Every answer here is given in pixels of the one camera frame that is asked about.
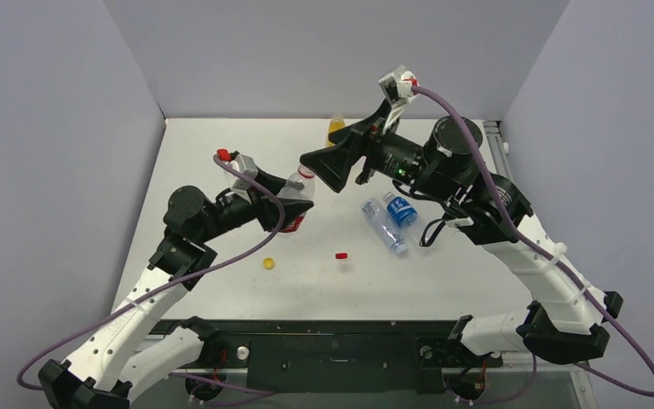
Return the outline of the clear bottle red label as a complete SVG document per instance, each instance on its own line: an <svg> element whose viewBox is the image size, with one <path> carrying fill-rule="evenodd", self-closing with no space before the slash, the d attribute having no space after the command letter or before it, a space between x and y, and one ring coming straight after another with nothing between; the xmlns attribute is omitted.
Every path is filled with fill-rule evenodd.
<svg viewBox="0 0 654 409"><path fill-rule="evenodd" d="M301 200L313 200L315 193L315 174L309 170L306 166L300 164L297 168L297 172L293 173L288 179L284 186L280 189L277 194L279 199L301 199ZM281 233L293 233L296 232L300 225L302 224L307 213L302 212L299 216L295 216L294 219L285 223L283 228L280 230Z"/></svg>

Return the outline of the yellow juice bottle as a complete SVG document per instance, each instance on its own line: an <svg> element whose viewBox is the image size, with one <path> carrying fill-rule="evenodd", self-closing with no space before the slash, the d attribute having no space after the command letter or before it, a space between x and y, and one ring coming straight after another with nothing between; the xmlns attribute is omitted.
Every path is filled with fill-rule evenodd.
<svg viewBox="0 0 654 409"><path fill-rule="evenodd" d="M327 136L325 137L325 146L326 147L334 146L335 143L331 141L330 135L345 127L346 127L346 122L343 115L340 112L333 114L329 122Z"/></svg>

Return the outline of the yellow bottle cap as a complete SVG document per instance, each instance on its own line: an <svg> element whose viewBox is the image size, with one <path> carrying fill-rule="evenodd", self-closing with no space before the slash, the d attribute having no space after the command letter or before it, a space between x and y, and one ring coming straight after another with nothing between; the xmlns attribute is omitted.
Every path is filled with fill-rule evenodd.
<svg viewBox="0 0 654 409"><path fill-rule="evenodd" d="M271 257L267 257L263 260L262 265L264 269L271 270L275 267L275 261Z"/></svg>

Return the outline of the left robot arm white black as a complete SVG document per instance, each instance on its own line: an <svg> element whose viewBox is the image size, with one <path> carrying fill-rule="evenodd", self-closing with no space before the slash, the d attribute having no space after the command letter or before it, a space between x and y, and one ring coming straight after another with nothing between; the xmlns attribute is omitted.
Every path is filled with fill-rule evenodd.
<svg viewBox="0 0 654 409"><path fill-rule="evenodd" d="M210 366L219 358L216 330L199 319L179 324L151 347L138 347L154 326L198 283L216 252L206 244L257 220L278 231L313 207L302 183L258 172L259 187L244 196L227 189L211 201L197 187L184 186L169 197L164 238L131 291L81 347L63 361L49 360L38 379L53 408L128 408L140 395L181 366Z"/></svg>

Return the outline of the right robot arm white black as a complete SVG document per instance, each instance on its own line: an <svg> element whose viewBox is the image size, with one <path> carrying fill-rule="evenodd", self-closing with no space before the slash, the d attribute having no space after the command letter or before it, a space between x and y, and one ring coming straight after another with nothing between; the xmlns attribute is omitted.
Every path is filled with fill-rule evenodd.
<svg viewBox="0 0 654 409"><path fill-rule="evenodd" d="M446 341L456 363L513 351L558 365L600 358L610 339L604 323L617 317L622 297L593 287L574 271L565 247L548 237L526 196L474 157L471 146L482 140L475 122L444 117L418 145L374 115L333 132L329 147L302 154L300 162L334 192L346 186L352 167L362 162L358 184L380 173L439 203L445 220L504 263L528 289L532 300L524 310L459 319Z"/></svg>

